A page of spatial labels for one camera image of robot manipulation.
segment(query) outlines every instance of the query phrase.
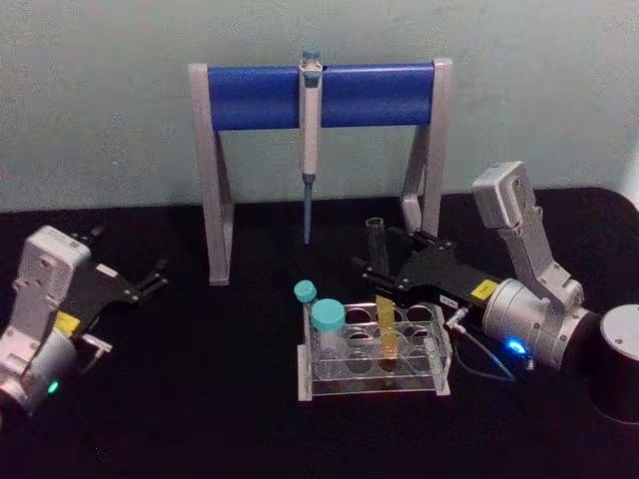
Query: cable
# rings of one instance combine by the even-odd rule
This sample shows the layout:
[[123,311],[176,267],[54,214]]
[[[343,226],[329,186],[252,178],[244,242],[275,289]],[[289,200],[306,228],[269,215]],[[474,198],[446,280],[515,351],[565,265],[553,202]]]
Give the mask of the cable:
[[497,366],[499,366],[499,368],[504,372],[505,376],[499,376],[497,374],[491,374],[488,372],[483,372],[483,371],[479,371],[477,369],[474,369],[472,367],[470,367],[469,365],[467,365],[465,362],[463,362],[463,360],[461,359],[461,356],[459,355],[459,348],[457,347],[457,340],[454,340],[452,343],[452,348],[454,351],[454,355],[455,355],[455,359],[457,359],[457,362],[459,363],[459,365],[464,368],[466,371],[468,371],[471,374],[475,374],[477,376],[480,377],[484,377],[486,379],[494,379],[495,381],[503,381],[503,382],[514,382],[515,381],[515,376],[512,372],[510,372],[510,370],[503,365],[503,363],[499,360],[499,358],[497,358],[497,356],[495,356],[492,352],[490,352],[490,350],[484,346],[481,342],[479,342],[472,334],[469,334],[468,332],[466,332],[465,334],[462,334],[464,336],[466,336],[468,339],[470,339],[479,349],[481,349],[483,352],[485,352],[488,357],[492,360],[492,362],[494,362]]
[[499,360],[499,358],[497,356],[495,356],[492,352],[490,352],[490,349],[488,349],[486,346],[484,346],[475,336],[470,334],[466,330],[466,328],[460,324],[461,321],[467,315],[468,315],[468,309],[465,308],[465,307],[461,307],[446,322],[446,326],[448,327],[448,329],[451,332],[456,332],[456,333],[458,333],[458,334],[460,334],[462,336],[466,336],[468,339],[470,339],[475,344],[475,346],[477,346],[479,349],[481,349],[483,352],[485,352],[486,355],[492,360],[492,362],[494,362],[497,366],[499,366],[499,369],[501,369],[506,375],[505,376],[498,376],[496,374],[490,374],[488,372],[478,371],[477,369],[474,369],[474,368],[468,366],[465,362],[463,362],[461,360],[461,356],[459,356],[459,348],[457,347],[457,339],[453,339],[452,347],[453,347],[453,350],[454,350],[455,358],[459,362],[459,365],[461,367],[463,367],[469,373],[475,374],[477,376],[485,377],[486,379],[494,379],[496,381],[504,381],[504,382],[514,382],[515,381],[514,374],[512,372],[510,372],[506,366],[503,365],[503,363]]

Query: blue led light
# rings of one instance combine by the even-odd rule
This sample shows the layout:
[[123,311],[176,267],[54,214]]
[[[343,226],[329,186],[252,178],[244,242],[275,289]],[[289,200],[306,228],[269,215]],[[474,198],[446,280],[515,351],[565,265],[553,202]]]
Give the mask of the blue led light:
[[508,342],[506,342],[506,347],[508,349],[510,349],[511,351],[516,352],[517,354],[525,354],[526,353],[526,348],[517,339],[509,339]]

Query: metal bracket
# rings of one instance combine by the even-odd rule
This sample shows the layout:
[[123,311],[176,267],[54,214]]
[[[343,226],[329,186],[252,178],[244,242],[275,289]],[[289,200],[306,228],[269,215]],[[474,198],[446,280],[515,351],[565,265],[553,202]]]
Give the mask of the metal bracket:
[[581,284],[554,260],[542,210],[522,162],[494,165],[472,184],[487,228],[505,240],[517,278],[539,298],[548,298],[563,318],[583,301]]
[[190,65],[189,70],[196,155],[209,252],[209,283],[227,285],[231,272],[234,203],[222,139],[213,125],[211,113],[214,99],[209,91],[209,68],[205,63],[198,63]]
[[[434,237],[439,229],[439,209],[446,163],[446,142],[450,98],[452,94],[452,60],[433,61],[430,124],[417,127],[401,191],[401,212],[406,230],[427,232]],[[423,177],[423,208],[419,205],[419,186]]]

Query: blue roller bar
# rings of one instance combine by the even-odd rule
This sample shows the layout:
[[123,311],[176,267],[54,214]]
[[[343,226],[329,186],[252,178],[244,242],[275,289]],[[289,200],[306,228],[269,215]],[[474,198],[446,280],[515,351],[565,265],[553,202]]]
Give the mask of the blue roller bar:
[[[434,67],[335,65],[323,72],[321,125],[427,125]],[[298,67],[209,68],[216,130],[270,130],[299,126]]]

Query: silver stand leg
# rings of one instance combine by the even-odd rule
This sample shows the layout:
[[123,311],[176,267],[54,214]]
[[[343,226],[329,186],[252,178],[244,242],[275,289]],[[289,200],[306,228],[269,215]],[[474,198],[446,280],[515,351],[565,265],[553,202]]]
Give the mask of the silver stand leg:
[[[450,116],[450,59],[434,62],[430,125],[417,127],[401,192],[401,211],[406,230],[423,230],[437,236],[443,175],[446,163],[446,141]],[[423,208],[419,206],[419,184],[423,175]]]
[[192,64],[191,100],[200,170],[204,224],[209,251],[209,283],[229,284],[234,205],[220,134],[213,129],[209,73],[206,64]]

